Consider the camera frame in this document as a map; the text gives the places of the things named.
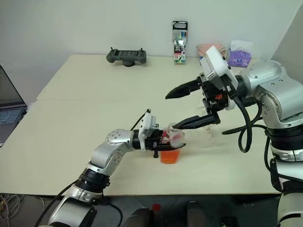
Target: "orange cup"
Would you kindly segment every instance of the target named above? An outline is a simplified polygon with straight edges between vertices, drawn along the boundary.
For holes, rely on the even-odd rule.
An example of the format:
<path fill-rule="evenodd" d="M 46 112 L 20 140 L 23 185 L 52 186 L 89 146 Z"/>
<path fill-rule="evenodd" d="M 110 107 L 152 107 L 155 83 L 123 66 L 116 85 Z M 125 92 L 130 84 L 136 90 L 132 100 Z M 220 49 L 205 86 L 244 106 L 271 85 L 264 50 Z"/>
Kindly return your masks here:
<path fill-rule="evenodd" d="M 165 164 L 175 164 L 178 160 L 180 149 L 161 151 L 161 162 Z"/>

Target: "red object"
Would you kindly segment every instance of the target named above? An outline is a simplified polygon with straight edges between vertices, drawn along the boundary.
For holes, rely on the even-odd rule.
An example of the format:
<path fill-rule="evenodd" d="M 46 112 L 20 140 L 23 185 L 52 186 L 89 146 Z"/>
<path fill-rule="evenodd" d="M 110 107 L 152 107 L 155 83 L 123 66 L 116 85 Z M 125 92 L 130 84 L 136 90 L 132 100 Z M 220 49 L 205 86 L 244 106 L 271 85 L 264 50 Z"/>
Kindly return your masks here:
<path fill-rule="evenodd" d="M 163 131 L 162 137 L 167 137 L 167 132 L 166 131 Z"/>
<path fill-rule="evenodd" d="M 161 151 L 161 162 L 165 164 L 175 164 L 177 162 L 180 149 Z"/>
<path fill-rule="evenodd" d="M 159 211 L 161 209 L 161 205 L 160 204 L 153 204 L 152 205 L 152 210 L 153 211 Z"/>
<path fill-rule="evenodd" d="M 218 94 L 218 95 L 216 95 L 214 98 L 215 98 L 215 99 L 221 99 L 221 98 L 223 98 L 223 95 L 222 95 L 222 94 Z"/>

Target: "black cable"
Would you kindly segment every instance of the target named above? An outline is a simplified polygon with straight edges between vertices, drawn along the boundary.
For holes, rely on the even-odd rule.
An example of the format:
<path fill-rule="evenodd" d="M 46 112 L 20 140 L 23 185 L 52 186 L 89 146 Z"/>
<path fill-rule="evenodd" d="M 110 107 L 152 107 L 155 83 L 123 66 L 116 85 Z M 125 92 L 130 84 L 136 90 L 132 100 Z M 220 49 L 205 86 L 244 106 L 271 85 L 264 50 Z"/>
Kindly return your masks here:
<path fill-rule="evenodd" d="M 108 202 L 108 201 L 106 200 L 106 198 L 104 197 L 104 193 L 103 193 L 103 192 L 102 192 L 101 197 L 102 197 L 102 199 L 103 199 L 103 201 L 105 202 L 106 205 L 108 205 L 108 206 L 114 208 L 115 210 L 117 210 L 117 211 L 119 212 L 119 214 L 120 214 L 120 220 L 119 220 L 119 223 L 118 223 L 117 227 L 120 227 L 120 226 L 121 226 L 121 223 L 122 223 L 122 220 L 123 220 L 123 213 L 122 213 L 122 211 L 121 211 L 120 208 L 118 208 L 116 205 L 111 204 L 110 202 Z"/>
<path fill-rule="evenodd" d="M 252 128 L 262 128 L 262 129 L 264 129 L 264 130 L 267 129 L 266 126 L 261 125 L 261 124 L 253 124 L 253 125 L 252 125 Z M 245 132 L 245 130 L 242 130 L 242 131 L 240 132 L 239 137 L 238 137 L 238 146 L 239 146 L 239 148 L 242 146 L 242 138 L 243 138 L 244 132 Z"/>
<path fill-rule="evenodd" d="M 41 220 L 43 219 L 44 215 L 47 213 L 47 211 L 50 209 L 50 207 L 56 202 L 56 200 L 58 200 L 63 193 L 65 193 L 74 183 L 76 182 L 73 182 L 71 184 L 69 184 L 66 188 L 64 188 L 61 192 L 59 192 L 59 194 L 57 194 L 53 200 L 47 205 L 47 207 L 45 208 L 45 210 L 43 210 L 42 214 L 40 215 L 40 217 L 38 218 L 36 224 L 35 224 L 35 227 L 38 227 Z"/>
<path fill-rule="evenodd" d="M 262 120 L 263 118 L 261 117 L 261 114 L 262 114 L 262 104 L 259 100 L 256 100 L 256 104 L 258 106 L 258 112 L 257 112 L 257 115 L 254 117 L 254 119 L 252 119 L 251 121 L 251 124 L 254 124 L 256 123 L 257 121 L 259 120 Z M 246 126 L 242 126 L 242 127 L 239 127 L 239 128 L 235 128 L 235 129 L 230 129 L 230 130 L 226 130 L 226 131 L 223 131 L 222 132 L 222 135 L 230 135 L 230 134 L 234 134 L 234 133 L 237 133 L 237 132 L 240 132 L 242 130 L 246 130 Z"/>
<path fill-rule="evenodd" d="M 280 178 L 284 178 L 284 179 L 286 179 L 286 180 L 297 181 L 297 182 L 302 182 L 302 183 L 303 183 L 303 180 L 300 179 L 300 178 L 296 178 L 296 177 L 286 176 L 286 175 L 280 174 L 280 173 L 276 172 L 275 170 L 273 170 L 273 169 L 270 167 L 270 165 L 268 164 L 268 160 L 267 160 L 269 143 L 270 143 L 270 138 L 267 137 L 266 144 L 265 144 L 265 150 L 264 150 L 264 163 L 265 163 L 266 169 L 267 169 L 272 175 L 274 175 L 274 176 L 276 176 L 276 177 L 280 177 Z"/>
<path fill-rule="evenodd" d="M 238 108 L 241 110 L 244 120 L 245 120 L 245 124 L 246 124 L 246 130 L 247 130 L 247 137 L 246 137 L 246 145 L 245 148 L 243 148 L 242 146 L 242 138 L 241 140 L 238 140 L 238 145 L 239 145 L 239 149 L 241 152 L 246 153 L 250 150 L 250 146 L 252 143 L 252 124 L 250 121 L 250 116 L 248 115 L 243 103 L 240 101 L 239 97 L 235 96 L 233 98 L 234 102 L 236 103 L 236 105 L 238 106 Z"/>
<path fill-rule="evenodd" d="M 144 114 L 142 114 L 142 116 L 137 120 L 137 122 L 133 125 L 133 127 L 131 128 L 131 131 L 134 130 L 134 128 L 137 126 L 137 124 L 139 123 L 139 121 L 144 117 L 144 115 L 146 114 L 146 112 Z"/>

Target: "laptop keyboard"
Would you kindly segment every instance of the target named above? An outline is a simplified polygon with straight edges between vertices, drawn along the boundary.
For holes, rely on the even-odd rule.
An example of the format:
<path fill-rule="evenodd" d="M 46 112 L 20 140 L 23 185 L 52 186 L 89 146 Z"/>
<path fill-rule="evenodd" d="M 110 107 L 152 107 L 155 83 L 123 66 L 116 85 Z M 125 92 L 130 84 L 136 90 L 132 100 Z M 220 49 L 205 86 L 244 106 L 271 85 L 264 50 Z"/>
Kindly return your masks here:
<path fill-rule="evenodd" d="M 0 124 L 13 124 L 19 117 L 21 109 L 0 111 Z"/>

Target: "laptop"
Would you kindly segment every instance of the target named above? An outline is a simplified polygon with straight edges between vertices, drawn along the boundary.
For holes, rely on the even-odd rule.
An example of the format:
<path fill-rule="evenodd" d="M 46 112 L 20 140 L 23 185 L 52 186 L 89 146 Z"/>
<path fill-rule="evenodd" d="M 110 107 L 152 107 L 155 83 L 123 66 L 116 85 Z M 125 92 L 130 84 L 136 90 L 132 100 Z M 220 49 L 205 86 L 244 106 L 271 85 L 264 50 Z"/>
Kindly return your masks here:
<path fill-rule="evenodd" d="M 0 147 L 14 131 L 26 109 L 27 105 L 0 65 Z"/>

